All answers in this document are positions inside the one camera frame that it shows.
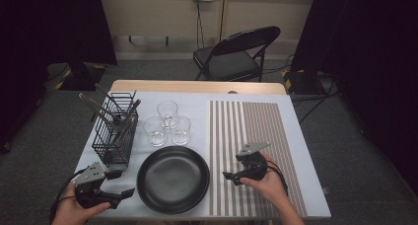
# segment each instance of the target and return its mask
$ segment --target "clear glass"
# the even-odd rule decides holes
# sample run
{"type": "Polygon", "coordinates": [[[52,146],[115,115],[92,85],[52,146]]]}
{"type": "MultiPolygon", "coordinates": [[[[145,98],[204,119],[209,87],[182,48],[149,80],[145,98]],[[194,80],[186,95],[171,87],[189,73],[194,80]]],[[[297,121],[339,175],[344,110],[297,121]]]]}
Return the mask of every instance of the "clear glass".
{"type": "Polygon", "coordinates": [[[148,141],[153,146],[162,146],[167,142],[164,121],[157,116],[145,120],[144,131],[147,134],[148,141]]]}
{"type": "Polygon", "coordinates": [[[190,119],[183,115],[177,115],[169,121],[174,144],[185,145],[190,141],[190,126],[190,119]]]}
{"type": "Polygon", "coordinates": [[[158,116],[164,121],[165,128],[169,128],[169,121],[177,115],[177,104],[172,100],[166,100],[158,104],[158,116]]]}

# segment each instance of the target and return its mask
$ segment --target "hand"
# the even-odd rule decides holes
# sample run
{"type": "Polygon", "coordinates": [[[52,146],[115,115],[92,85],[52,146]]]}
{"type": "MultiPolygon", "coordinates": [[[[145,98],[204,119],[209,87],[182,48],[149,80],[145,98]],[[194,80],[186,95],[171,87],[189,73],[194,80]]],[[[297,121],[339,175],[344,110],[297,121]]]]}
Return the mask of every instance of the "hand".
{"type": "MultiPolygon", "coordinates": [[[[261,153],[267,164],[276,167],[273,160],[266,154],[261,153]]],[[[291,203],[285,189],[283,188],[280,177],[271,169],[267,169],[264,178],[261,181],[255,181],[248,178],[241,178],[240,182],[246,186],[254,188],[261,193],[265,199],[270,201],[276,207],[280,220],[283,225],[301,225],[304,221],[299,216],[295,207],[291,203]]]]}
{"type": "Polygon", "coordinates": [[[82,207],[77,199],[75,185],[70,183],[65,191],[65,196],[58,206],[52,225],[83,225],[89,218],[110,208],[110,203],[105,202],[91,208],[82,207]]]}
{"type": "MultiPolygon", "coordinates": [[[[271,167],[276,167],[274,164],[270,163],[273,160],[265,153],[260,152],[264,159],[267,161],[267,164],[271,167]]],[[[255,181],[248,178],[241,178],[240,182],[246,186],[254,188],[261,193],[261,195],[274,204],[275,201],[287,197],[283,184],[280,180],[280,177],[271,169],[267,169],[267,173],[261,181],[255,181]]]]}

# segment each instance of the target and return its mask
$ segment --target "chair seat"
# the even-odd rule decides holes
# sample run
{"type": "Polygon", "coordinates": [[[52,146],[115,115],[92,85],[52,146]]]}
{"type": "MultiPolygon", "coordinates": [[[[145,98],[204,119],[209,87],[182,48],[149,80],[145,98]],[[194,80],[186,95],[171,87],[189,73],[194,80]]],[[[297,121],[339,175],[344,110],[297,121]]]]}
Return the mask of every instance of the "chair seat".
{"type": "MultiPolygon", "coordinates": [[[[195,60],[203,66],[213,47],[194,51],[195,60]]],[[[213,56],[210,62],[210,79],[214,81],[234,81],[247,76],[248,79],[260,74],[261,69],[246,51],[213,56]]]]}

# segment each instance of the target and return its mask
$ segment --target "striped mat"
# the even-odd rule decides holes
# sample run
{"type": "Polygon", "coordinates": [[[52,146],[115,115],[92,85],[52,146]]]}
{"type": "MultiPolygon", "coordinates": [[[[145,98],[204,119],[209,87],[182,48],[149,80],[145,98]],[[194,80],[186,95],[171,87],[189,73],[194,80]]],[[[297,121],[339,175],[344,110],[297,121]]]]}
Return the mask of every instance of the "striped mat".
{"type": "Polygon", "coordinates": [[[277,104],[228,101],[209,102],[210,209],[213,216],[277,218],[274,207],[250,187],[236,187],[222,172],[236,173],[244,166],[236,155],[246,143],[269,142],[261,151],[273,158],[289,186],[289,197],[302,217],[305,204],[277,104]]]}

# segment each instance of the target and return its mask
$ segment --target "wooden table edge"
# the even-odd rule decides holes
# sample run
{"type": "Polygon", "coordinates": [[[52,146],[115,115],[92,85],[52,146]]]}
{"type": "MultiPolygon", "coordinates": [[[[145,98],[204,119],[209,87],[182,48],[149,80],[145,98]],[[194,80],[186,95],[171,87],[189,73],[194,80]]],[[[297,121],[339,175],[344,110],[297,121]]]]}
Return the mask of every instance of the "wooden table edge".
{"type": "Polygon", "coordinates": [[[227,94],[287,95],[280,83],[167,81],[167,80],[116,80],[111,91],[180,92],[227,94]]]}

